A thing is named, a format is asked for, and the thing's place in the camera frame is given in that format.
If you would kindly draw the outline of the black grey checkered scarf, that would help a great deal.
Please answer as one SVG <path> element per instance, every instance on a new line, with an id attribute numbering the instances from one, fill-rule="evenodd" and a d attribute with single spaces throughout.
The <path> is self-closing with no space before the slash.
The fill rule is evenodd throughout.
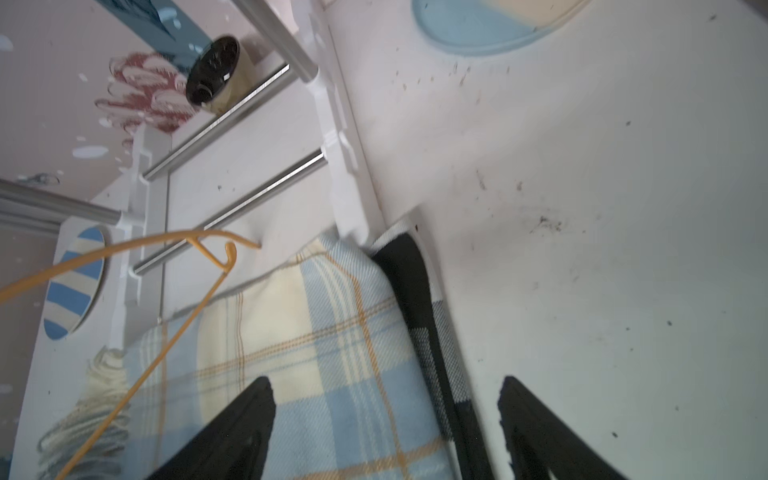
<path id="1" fill-rule="evenodd" d="M 371 258 L 403 314 L 454 471 L 460 479 L 493 479 L 439 269 L 418 224 L 404 218 L 389 227 L 371 247 Z"/>

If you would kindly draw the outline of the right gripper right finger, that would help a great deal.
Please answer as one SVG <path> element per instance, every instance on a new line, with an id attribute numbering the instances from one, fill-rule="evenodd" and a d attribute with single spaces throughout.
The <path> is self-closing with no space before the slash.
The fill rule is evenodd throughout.
<path id="1" fill-rule="evenodd" d="M 515 478 L 570 480 L 624 477 L 517 378 L 504 378 L 498 409 Z"/>

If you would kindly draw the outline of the orange wooden hanger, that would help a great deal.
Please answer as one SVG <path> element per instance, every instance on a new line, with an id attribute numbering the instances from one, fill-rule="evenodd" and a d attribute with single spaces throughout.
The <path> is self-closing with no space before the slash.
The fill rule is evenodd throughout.
<path id="1" fill-rule="evenodd" d="M 34 479 L 39 453 L 37 442 L 43 433 L 75 405 L 87 383 L 86 363 L 104 346 L 121 348 L 146 329 L 157 324 L 162 313 L 163 275 L 149 273 L 139 278 L 129 271 L 135 257 L 152 247 L 176 240 L 217 236 L 244 248 L 260 245 L 234 233 L 219 230 L 176 231 L 143 238 L 135 237 L 98 249 L 86 247 L 82 255 L 40 270 L 1 287 L 1 302 L 12 301 L 60 275 L 74 280 L 83 276 L 74 270 L 106 259 L 108 272 L 97 284 L 99 294 L 80 326 L 62 340 L 52 340 L 39 326 L 30 373 L 19 415 L 19 424 L 10 465 L 12 479 Z"/>

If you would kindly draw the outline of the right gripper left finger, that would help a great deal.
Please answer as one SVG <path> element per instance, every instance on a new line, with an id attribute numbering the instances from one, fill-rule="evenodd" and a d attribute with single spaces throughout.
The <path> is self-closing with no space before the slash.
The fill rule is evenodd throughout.
<path id="1" fill-rule="evenodd" d="M 254 380 L 152 479 L 260 479 L 276 417 L 271 383 Z"/>

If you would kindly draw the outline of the blue cream plaid scarf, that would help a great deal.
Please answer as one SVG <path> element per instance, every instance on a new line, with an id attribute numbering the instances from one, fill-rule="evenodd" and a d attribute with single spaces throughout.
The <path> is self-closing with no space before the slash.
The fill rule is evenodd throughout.
<path id="1" fill-rule="evenodd" d="M 145 479 L 259 377 L 274 392 L 268 479 L 450 479 L 454 462 L 384 272 L 334 233 L 270 274 L 90 362 L 38 441 L 52 479 Z"/>

